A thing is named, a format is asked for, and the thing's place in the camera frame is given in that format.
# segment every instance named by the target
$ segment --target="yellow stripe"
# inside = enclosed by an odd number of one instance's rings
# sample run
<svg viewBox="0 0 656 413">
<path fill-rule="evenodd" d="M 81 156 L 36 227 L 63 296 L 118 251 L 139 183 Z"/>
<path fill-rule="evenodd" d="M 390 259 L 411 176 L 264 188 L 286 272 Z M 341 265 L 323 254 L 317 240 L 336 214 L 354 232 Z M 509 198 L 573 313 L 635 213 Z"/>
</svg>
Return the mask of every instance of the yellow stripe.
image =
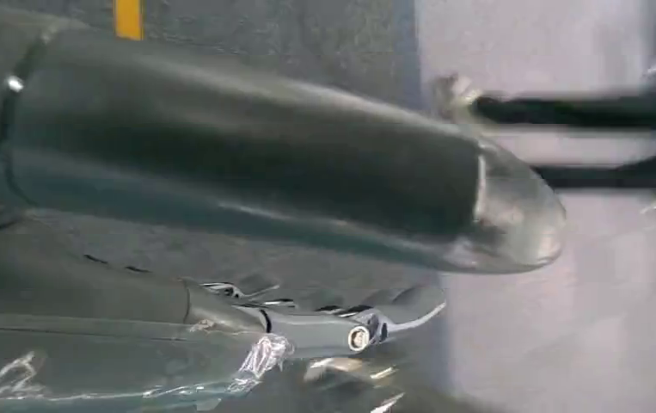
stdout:
<svg viewBox="0 0 656 413">
<path fill-rule="evenodd" d="M 115 0 L 115 32 L 119 37 L 143 39 L 143 17 L 140 0 Z"/>
</svg>

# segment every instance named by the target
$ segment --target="plastic wrap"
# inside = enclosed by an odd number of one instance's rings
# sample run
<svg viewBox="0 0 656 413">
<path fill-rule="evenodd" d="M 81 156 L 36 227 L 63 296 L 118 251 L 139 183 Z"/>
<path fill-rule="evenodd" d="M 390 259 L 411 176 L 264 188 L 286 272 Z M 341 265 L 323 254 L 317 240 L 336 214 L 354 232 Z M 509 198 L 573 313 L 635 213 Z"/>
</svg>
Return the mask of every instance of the plastic wrap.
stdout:
<svg viewBox="0 0 656 413">
<path fill-rule="evenodd" d="M 332 358 L 305 370 L 303 411 L 309 413 L 496 413 L 475 400 L 438 391 L 410 373 L 401 357 Z"/>
<path fill-rule="evenodd" d="M 0 411 L 209 410 L 290 352 L 281 336 L 209 323 L 0 315 Z"/>
</svg>

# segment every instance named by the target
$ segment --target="gray floor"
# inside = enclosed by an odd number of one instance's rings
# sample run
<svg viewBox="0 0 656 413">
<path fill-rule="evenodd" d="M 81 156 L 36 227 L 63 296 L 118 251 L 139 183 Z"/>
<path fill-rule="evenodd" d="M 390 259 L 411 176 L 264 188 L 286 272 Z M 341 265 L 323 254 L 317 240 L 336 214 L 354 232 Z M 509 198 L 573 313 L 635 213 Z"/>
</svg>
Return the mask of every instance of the gray floor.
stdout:
<svg viewBox="0 0 656 413">
<path fill-rule="evenodd" d="M 417 10 L 425 79 L 459 71 L 509 93 L 638 87 L 656 55 L 656 2 L 419 0 Z M 656 152 L 644 137 L 496 135 L 534 162 Z M 564 194 L 570 233 L 557 263 L 445 279 L 454 386 L 506 411 L 656 411 L 656 211 L 642 213 L 654 200 Z"/>
</svg>

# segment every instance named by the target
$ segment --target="metal bolt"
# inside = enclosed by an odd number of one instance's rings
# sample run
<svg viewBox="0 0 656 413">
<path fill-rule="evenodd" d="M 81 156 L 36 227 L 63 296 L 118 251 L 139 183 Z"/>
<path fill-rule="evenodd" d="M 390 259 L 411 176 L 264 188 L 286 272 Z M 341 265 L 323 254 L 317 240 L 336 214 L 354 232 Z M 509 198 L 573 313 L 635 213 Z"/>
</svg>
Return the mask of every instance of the metal bolt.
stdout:
<svg viewBox="0 0 656 413">
<path fill-rule="evenodd" d="M 359 326 L 348 333 L 348 347 L 352 351 L 363 351 L 369 345 L 371 345 L 371 333 L 366 327 Z"/>
</svg>

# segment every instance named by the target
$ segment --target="floor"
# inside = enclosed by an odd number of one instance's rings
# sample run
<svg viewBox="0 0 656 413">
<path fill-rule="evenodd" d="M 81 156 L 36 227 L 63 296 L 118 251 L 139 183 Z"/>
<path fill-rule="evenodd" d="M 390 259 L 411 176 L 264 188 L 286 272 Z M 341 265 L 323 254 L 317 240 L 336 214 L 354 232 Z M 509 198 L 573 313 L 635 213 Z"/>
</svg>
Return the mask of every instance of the floor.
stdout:
<svg viewBox="0 0 656 413">
<path fill-rule="evenodd" d="M 637 88 L 656 56 L 650 7 L 419 0 L 422 76 L 458 71 L 511 94 Z M 618 163 L 656 152 L 644 136 L 494 135 L 531 162 Z M 562 198 L 570 228 L 557 263 L 444 279 L 452 384 L 503 411 L 656 411 L 656 194 Z"/>
<path fill-rule="evenodd" d="M 108 0 L 0 0 L 112 25 Z M 637 87 L 656 55 L 652 0 L 145 0 L 154 41 L 423 108 L 454 71 L 509 93 Z M 656 151 L 643 136 L 494 133 L 531 162 L 617 163 Z M 426 381 L 500 412 L 656 411 L 656 194 L 564 194 L 568 248 L 507 277 L 437 277 L 358 258 L 61 213 L 36 216 L 75 248 L 165 274 L 279 278 L 304 300 L 360 301 L 441 282 L 449 308 L 407 343 Z M 274 411 L 300 411 L 273 398 Z M 259 411 L 267 404 L 252 404 Z"/>
</svg>

